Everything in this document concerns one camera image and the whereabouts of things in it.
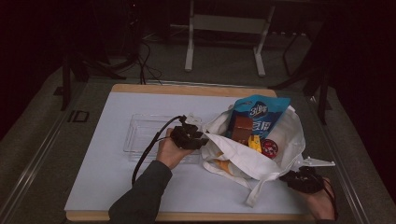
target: white tote bag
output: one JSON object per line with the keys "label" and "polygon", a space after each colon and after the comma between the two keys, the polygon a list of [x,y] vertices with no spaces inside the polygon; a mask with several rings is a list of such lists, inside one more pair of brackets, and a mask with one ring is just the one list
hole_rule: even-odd
{"label": "white tote bag", "polygon": [[[223,175],[251,189],[247,204],[254,206],[262,185],[287,173],[304,151],[303,128],[294,109],[289,106],[266,137],[278,146],[276,156],[269,159],[260,152],[223,136],[231,113],[232,110],[228,110],[204,125],[203,131],[209,142],[202,148],[203,165],[207,171]],[[259,180],[255,188],[249,185],[248,178]]]}

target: snack package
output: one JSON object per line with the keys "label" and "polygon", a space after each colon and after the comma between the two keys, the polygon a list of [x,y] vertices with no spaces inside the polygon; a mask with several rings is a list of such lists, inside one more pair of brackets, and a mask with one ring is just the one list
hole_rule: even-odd
{"label": "snack package", "polygon": [[240,99],[233,105],[225,136],[272,159],[277,145],[265,138],[289,105],[289,98],[251,95]]}

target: yellow object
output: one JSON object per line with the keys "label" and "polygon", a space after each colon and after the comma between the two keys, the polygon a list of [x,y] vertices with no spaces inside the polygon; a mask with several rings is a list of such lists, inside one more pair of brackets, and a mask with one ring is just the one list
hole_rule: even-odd
{"label": "yellow object", "polygon": [[251,135],[249,137],[248,146],[262,153],[262,146],[260,145],[260,137],[258,135]]}

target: clear plastic container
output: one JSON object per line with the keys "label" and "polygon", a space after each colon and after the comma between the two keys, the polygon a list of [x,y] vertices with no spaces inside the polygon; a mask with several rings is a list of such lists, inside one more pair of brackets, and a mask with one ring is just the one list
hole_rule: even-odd
{"label": "clear plastic container", "polygon": [[[155,134],[161,130],[172,116],[159,115],[141,115],[135,114],[132,116],[131,124],[126,136],[123,150],[129,152],[130,161],[139,161],[143,152],[151,143]],[[160,138],[164,138],[168,128],[174,128],[181,123],[178,120],[173,121],[163,130]],[[156,142],[152,147],[150,153],[145,158],[145,161],[153,161],[157,156],[159,142]],[[197,164],[201,159],[201,150],[195,150],[190,155],[186,156],[180,163]]]}

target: hand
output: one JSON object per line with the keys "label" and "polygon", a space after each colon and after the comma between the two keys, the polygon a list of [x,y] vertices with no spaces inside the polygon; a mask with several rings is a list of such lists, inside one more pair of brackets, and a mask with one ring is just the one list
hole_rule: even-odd
{"label": "hand", "polygon": [[166,130],[166,138],[160,142],[157,153],[157,161],[162,162],[171,170],[175,168],[185,156],[193,152],[193,149],[178,148],[170,137],[172,131],[173,129],[171,128]]}
{"label": "hand", "polygon": [[[330,194],[334,198],[334,192],[332,191],[332,187],[329,184],[330,183],[329,178],[323,177],[323,179],[327,180],[327,181],[323,181],[324,187],[327,189],[327,191],[330,192]],[[306,194],[300,191],[297,192],[305,199],[306,204],[308,205],[308,208],[311,211],[312,216],[314,216],[315,220],[322,220],[322,219],[335,220],[335,213],[334,213],[334,207],[332,206],[332,199],[329,197],[329,195],[326,193],[324,189],[313,194]]]}

